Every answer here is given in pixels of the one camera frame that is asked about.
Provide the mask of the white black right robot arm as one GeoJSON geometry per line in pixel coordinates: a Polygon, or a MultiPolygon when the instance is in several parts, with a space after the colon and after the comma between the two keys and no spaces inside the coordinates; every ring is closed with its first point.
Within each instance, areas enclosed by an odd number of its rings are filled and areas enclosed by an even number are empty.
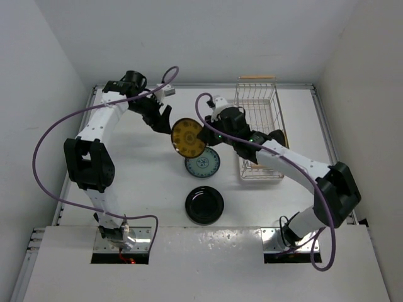
{"type": "Polygon", "coordinates": [[[340,227],[361,201],[345,163],[316,162],[290,150],[281,130],[269,134],[252,130],[239,108],[225,108],[217,119],[208,115],[202,122],[198,135],[202,141],[230,145],[243,159],[284,174],[313,195],[312,206],[293,215],[283,226],[280,238],[285,245],[295,246],[307,234],[324,227],[340,227]]]}

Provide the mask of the yellow patterned plate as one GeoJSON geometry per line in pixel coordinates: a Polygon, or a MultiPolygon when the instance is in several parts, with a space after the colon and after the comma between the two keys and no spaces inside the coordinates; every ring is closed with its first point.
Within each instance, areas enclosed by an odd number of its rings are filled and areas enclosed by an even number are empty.
{"type": "Polygon", "coordinates": [[[206,143],[198,138],[203,127],[191,118],[179,119],[172,127],[171,143],[180,156],[188,159],[199,157],[206,149],[206,143]]]}
{"type": "Polygon", "coordinates": [[[283,136],[284,136],[284,141],[285,141],[285,147],[289,148],[289,143],[288,143],[288,138],[287,138],[287,134],[285,132],[283,132],[283,136]]]}

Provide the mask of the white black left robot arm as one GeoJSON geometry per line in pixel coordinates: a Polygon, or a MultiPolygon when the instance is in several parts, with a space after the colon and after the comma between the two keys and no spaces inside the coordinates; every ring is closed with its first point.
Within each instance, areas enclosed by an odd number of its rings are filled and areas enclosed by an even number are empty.
{"type": "Polygon", "coordinates": [[[123,114],[130,110],[141,115],[146,125],[157,133],[171,134],[170,105],[163,100],[175,93],[166,82],[152,92],[147,79],[128,70],[119,81],[108,81],[101,93],[101,107],[94,110],[87,125],[76,138],[64,142],[64,154],[69,178],[82,189],[99,211],[95,214],[101,237],[121,251],[129,251],[136,243],[125,215],[120,211],[112,187],[115,166],[107,151],[113,130],[123,114]]]}

